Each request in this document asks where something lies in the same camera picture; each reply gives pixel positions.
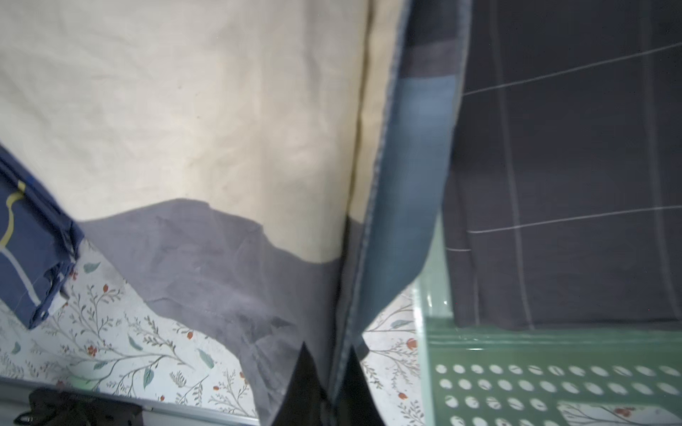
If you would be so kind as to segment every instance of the gray fabric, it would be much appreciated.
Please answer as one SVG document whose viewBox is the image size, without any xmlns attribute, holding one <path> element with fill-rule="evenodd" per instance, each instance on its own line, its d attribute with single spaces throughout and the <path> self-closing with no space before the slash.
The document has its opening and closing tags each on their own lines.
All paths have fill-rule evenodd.
<svg viewBox="0 0 682 426">
<path fill-rule="evenodd" d="M 456 72 L 464 49 L 460 40 L 443 40 L 405 49 L 401 77 L 442 77 Z"/>
<path fill-rule="evenodd" d="M 339 262 L 274 247 L 250 220 L 173 200 L 81 223 L 156 313 L 201 330 L 239 359 L 268 424 L 306 343 L 327 383 Z"/>
<path fill-rule="evenodd" d="M 472 34 L 443 214 L 458 325 L 680 327 L 682 4 L 481 1 Z"/>
</svg>

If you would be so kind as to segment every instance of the dark gray plaid fabric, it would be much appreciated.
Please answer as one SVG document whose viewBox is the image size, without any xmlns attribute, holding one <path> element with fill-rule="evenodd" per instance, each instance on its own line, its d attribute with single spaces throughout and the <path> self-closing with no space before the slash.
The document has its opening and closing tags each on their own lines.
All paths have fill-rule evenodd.
<svg viewBox="0 0 682 426">
<path fill-rule="evenodd" d="M 477 1 L 444 221 L 460 326 L 682 320 L 682 2 Z"/>
</svg>

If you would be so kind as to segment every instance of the black object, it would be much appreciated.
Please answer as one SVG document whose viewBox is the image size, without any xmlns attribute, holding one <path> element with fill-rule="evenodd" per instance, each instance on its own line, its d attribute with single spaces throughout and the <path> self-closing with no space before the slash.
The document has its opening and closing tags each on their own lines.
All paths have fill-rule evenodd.
<svg viewBox="0 0 682 426">
<path fill-rule="evenodd" d="M 272 423 L 272 426 L 289 425 L 384 426 L 354 350 L 346 368 L 339 403 L 333 409 L 320 385 L 312 356 L 305 344 L 301 347 L 286 397 Z"/>
<path fill-rule="evenodd" d="M 31 411 L 14 419 L 25 426 L 143 426 L 142 407 L 126 402 L 40 388 L 29 396 Z"/>
</svg>

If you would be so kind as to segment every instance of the yellow stripe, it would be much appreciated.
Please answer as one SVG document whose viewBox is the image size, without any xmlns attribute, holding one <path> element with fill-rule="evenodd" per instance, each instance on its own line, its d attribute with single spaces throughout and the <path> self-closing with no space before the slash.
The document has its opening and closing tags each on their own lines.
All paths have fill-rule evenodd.
<svg viewBox="0 0 682 426">
<path fill-rule="evenodd" d="M 7 197 L 7 201 L 5 202 L 5 205 L 7 205 L 7 210 L 10 218 L 7 224 L 7 230 L 5 231 L 5 235 L 3 235 L 2 239 L 0 239 L 0 247 L 7 246 L 7 243 L 10 242 L 10 237 L 14 232 L 14 212 L 12 212 L 12 204 L 24 198 L 26 184 L 23 183 L 22 181 L 19 181 L 17 187 L 19 188 L 19 190 L 17 192 L 11 193 L 10 196 Z"/>
</svg>

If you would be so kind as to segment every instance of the floral wallpaper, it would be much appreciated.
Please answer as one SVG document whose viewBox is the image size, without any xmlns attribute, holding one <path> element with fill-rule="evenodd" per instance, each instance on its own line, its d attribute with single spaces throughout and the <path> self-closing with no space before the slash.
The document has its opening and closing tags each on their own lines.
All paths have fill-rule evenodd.
<svg viewBox="0 0 682 426">
<path fill-rule="evenodd" d="M 361 362 L 374 403 L 387 425 L 424 425 L 411 288 L 398 295 L 363 334 Z"/>
<path fill-rule="evenodd" d="M 255 417 L 239 361 L 223 345 L 154 314 L 87 241 L 70 298 L 28 331 L 0 302 L 0 376 Z M 419 365 L 406 290 L 365 333 L 362 362 L 390 425 L 423 425 Z"/>
<path fill-rule="evenodd" d="M 557 408 L 569 426 L 682 425 L 682 419 L 659 406 L 560 402 Z"/>
</svg>

